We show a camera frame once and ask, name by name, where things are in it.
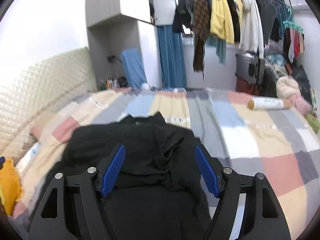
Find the plaid blanket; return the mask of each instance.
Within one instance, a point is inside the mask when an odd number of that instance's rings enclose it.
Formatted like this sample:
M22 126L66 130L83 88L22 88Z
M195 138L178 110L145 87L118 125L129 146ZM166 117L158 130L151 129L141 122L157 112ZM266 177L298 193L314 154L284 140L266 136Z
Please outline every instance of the plaid blanket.
M295 109L252 111L247 108L250 98L223 90L128 89L76 98L56 113L55 122L46 128L39 151L21 177L25 194L16 205L14 218L32 211L47 172L61 158L77 127L160 111L167 123L191 129L224 166L239 174L264 173L282 206L291 237L296 239L320 205L320 142ZM218 201L203 181L202 185L213 215ZM244 200L241 196L231 239L239 233Z

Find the blue textured pad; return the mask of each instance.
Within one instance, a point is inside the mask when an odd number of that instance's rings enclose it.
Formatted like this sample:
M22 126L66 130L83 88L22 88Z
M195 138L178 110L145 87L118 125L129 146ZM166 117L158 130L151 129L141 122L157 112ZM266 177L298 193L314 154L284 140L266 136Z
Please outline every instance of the blue textured pad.
M110 166L108 167L106 173L103 176L103 183L101 187L101 195L103 198L107 196L113 189L116 179L119 175L120 169L125 159L125 148L123 145L120 146L118 152L113 158Z
M204 156L204 153L199 146L196 146L195 157L196 163L198 164L199 170L209 192L212 193L216 198L219 197L220 190L218 189L217 176L213 172L207 158Z

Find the blue cloth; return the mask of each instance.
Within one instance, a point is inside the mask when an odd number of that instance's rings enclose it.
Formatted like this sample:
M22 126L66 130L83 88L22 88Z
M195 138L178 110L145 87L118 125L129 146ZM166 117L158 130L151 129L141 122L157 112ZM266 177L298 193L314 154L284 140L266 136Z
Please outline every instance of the blue cloth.
M139 89L142 83L147 83L142 58L137 49L125 49L120 58L130 87Z
M279 27L279 35L280 38L283 39L284 37L284 21L293 21L293 16L290 15L290 13L288 12L288 8L285 5L284 0L272 0L272 4L276 7L276 18L278 19L279 23L280 23L280 27Z
M266 60L271 64L277 64L279 66L284 66L285 64L287 64L287 61L281 54L266 55Z
M158 27L162 81L166 88L186 88L182 36L174 33L172 25Z
M225 40L209 36L206 40L207 46L216 47L216 55L219 57L219 63L226 65L227 43Z

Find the white label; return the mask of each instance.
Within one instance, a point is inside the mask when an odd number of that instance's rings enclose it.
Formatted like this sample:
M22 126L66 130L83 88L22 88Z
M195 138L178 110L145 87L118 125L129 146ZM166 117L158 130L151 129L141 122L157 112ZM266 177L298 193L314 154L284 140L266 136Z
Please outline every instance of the white label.
M282 109L284 103L281 99L276 98L254 98L253 109Z

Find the white sweater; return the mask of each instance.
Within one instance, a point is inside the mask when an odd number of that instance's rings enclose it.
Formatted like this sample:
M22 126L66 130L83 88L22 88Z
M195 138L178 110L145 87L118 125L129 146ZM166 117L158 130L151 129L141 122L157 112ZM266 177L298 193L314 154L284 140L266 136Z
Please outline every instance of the white sweater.
M242 0L242 3L242 51L257 52L259 48L259 58L263 58L263 32L257 2L256 0Z

